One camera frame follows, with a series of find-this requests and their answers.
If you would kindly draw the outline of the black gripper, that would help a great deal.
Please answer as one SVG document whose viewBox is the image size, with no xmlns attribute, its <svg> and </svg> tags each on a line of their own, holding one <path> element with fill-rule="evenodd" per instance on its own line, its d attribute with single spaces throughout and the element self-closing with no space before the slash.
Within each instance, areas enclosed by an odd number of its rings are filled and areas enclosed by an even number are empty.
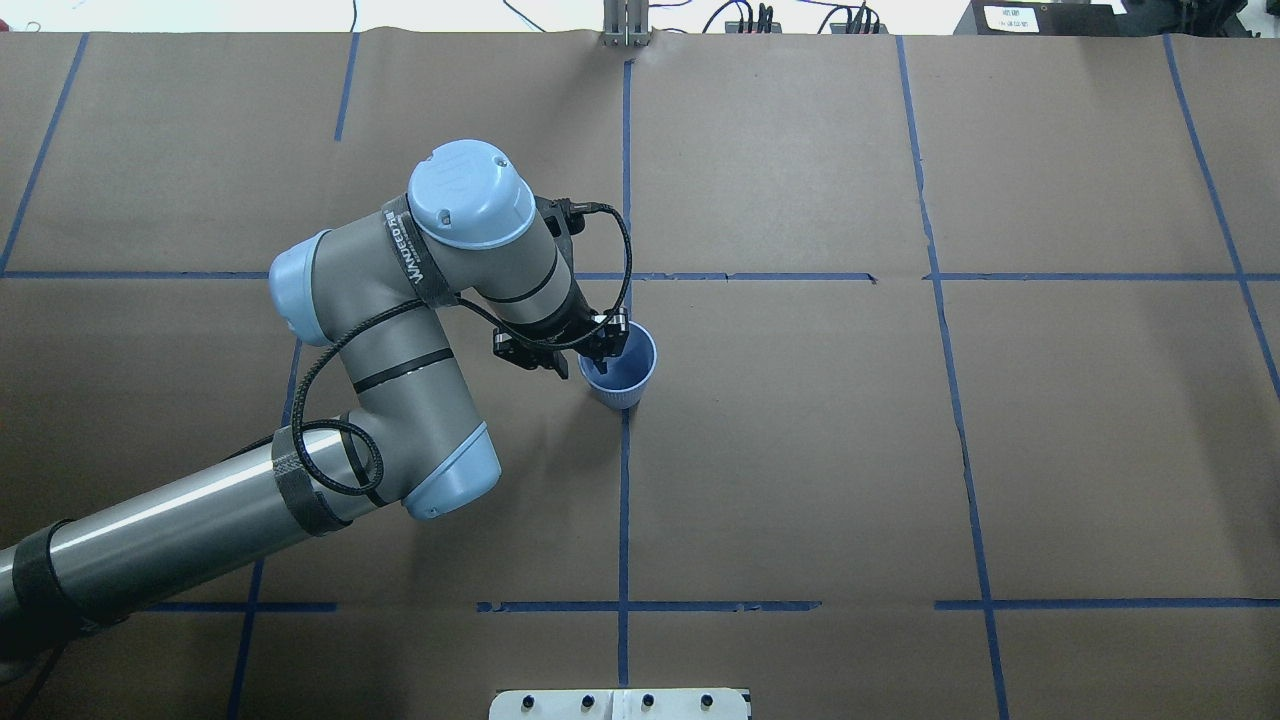
<svg viewBox="0 0 1280 720">
<path fill-rule="evenodd" d="M 570 372 L 586 380 L 600 380 L 602 373 L 622 356 L 630 336 L 627 310 L 570 314 L 570 323 L 552 337 L 539 338 L 529 329 L 517 329 L 502 319 L 494 325 L 492 351 L 495 357 L 525 370 L 553 370 L 562 380 Z"/>
</svg>

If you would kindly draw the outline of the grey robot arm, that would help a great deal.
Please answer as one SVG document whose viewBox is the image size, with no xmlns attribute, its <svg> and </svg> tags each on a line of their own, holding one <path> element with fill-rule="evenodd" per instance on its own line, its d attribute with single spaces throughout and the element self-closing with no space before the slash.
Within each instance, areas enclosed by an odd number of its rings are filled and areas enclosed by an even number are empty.
<svg viewBox="0 0 1280 720">
<path fill-rule="evenodd" d="M 376 211 L 280 254 L 279 315 L 321 356 L 282 427 L 228 459 L 3 552 L 3 667 L 357 518 L 401 503 L 439 518 L 490 491 L 500 461 L 438 313 L 493 325 L 493 352 L 568 377 L 605 369 L 630 332 L 625 297 L 591 307 L 573 268 L 605 202 L 536 196 L 498 147 L 431 151 Z"/>
</svg>

